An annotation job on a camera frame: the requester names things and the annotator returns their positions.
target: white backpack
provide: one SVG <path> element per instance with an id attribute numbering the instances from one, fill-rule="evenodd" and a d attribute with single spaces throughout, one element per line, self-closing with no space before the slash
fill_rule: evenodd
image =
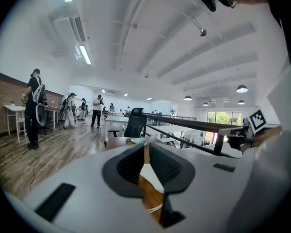
<path id="1" fill-rule="evenodd" d="M 45 91 L 45 85 L 43 85 L 42 82 L 40 83 L 39 77 L 36 76 L 35 78 L 37 79 L 39 86 L 35 90 L 35 92 L 32 92 L 32 90 L 31 90 L 31 93 L 32 93 L 33 102 L 38 104 L 39 100 L 40 100 L 40 96 L 41 96 L 41 91 L 43 91 L 43 92 Z"/>

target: ceiling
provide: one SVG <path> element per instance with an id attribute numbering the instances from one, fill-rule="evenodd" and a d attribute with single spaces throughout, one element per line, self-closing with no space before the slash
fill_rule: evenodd
<path id="1" fill-rule="evenodd" d="M 78 74 L 93 70 L 98 74 L 147 75 L 197 100 L 234 96 L 240 84 L 255 90 L 259 59 L 251 23 L 254 6 L 230 9 L 218 3 L 217 11 L 211 13 L 201 0 L 43 2 L 47 6 L 40 3 L 36 11 L 40 18 L 49 15 L 50 22 L 59 17 L 81 17 L 92 64 L 68 54 L 71 64 L 79 67 Z M 207 30 L 205 37 L 192 23 L 193 17 Z M 45 20 L 41 23 L 57 52 L 71 48 L 51 33 L 54 29 Z"/>

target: cable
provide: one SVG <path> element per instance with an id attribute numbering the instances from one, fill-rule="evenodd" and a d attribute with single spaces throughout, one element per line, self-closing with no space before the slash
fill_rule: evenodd
<path id="1" fill-rule="evenodd" d="M 38 161 L 37 161 L 36 164 L 34 164 L 33 169 L 32 169 L 32 172 L 33 172 L 33 180 L 31 181 L 31 183 L 30 183 L 30 185 L 29 185 L 30 189 L 31 189 L 31 184 L 32 184 L 32 183 L 34 182 L 34 180 L 35 180 L 34 168 L 35 168 L 35 166 L 39 163 L 39 161 L 40 161 L 40 150 L 39 150 L 39 148 L 38 148 Z"/>
<path id="2" fill-rule="evenodd" d="M 158 210 L 161 209 L 162 207 L 163 207 L 163 204 L 160 204 L 160 205 L 157 206 L 157 207 L 154 207 L 154 208 L 152 208 L 152 209 L 148 209 L 148 212 L 149 212 L 149 214 L 151 214 L 151 213 L 153 213 L 153 212 L 158 211 Z"/>

